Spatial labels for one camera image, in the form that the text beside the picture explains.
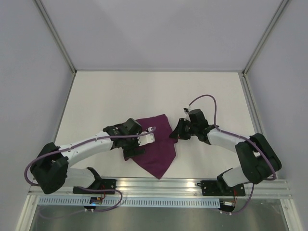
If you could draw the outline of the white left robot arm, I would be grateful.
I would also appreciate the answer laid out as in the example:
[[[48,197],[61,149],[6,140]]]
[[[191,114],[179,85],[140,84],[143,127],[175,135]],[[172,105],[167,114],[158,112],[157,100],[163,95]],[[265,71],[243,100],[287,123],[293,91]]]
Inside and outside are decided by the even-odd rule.
[[[62,187],[73,187],[73,193],[103,193],[107,189],[104,180],[92,168],[73,168],[73,165],[95,154],[122,149],[125,154],[137,155],[140,139],[153,132],[144,128],[133,118],[126,122],[107,126],[96,135],[68,145],[46,144],[38,155],[37,161],[30,165],[30,172],[45,194],[52,194]]]

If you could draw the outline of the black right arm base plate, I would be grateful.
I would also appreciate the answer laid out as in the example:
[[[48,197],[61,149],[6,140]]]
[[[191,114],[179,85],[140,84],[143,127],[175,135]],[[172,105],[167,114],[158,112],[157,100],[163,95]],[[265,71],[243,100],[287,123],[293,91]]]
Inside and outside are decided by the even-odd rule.
[[[203,196],[246,196],[243,184],[229,187],[217,180],[202,180],[196,185],[201,188]]]

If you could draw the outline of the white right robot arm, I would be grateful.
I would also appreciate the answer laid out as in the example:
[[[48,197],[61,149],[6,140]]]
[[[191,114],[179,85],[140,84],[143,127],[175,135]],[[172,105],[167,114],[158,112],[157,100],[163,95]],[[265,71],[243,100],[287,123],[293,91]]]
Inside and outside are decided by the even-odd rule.
[[[227,195],[239,184],[259,184],[270,180],[282,168],[282,163],[263,134],[250,137],[240,136],[210,125],[200,109],[186,112],[186,118],[180,118],[170,138],[189,140],[196,136],[199,141],[216,145],[237,154],[240,165],[217,176],[218,192]]]

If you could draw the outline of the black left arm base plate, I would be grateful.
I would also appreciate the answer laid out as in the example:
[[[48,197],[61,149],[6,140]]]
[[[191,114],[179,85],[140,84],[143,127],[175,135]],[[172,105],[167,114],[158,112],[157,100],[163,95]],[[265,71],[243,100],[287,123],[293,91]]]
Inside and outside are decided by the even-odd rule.
[[[73,187],[73,194],[115,194],[113,190],[116,189],[116,183],[116,179],[95,180],[94,183],[87,188],[91,190],[91,192],[81,189],[81,187]]]

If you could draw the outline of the purple cloth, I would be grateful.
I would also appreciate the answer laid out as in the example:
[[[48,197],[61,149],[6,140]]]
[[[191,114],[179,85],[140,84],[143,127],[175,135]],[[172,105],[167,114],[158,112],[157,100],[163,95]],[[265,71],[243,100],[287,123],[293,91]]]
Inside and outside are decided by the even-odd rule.
[[[149,118],[137,119],[137,122],[145,131],[149,127],[156,127],[154,131],[155,141],[137,150],[144,150],[145,153],[131,157],[137,165],[146,170],[157,179],[161,179],[167,172],[176,157],[175,143],[176,139],[170,138],[172,128],[168,117],[165,114]]]

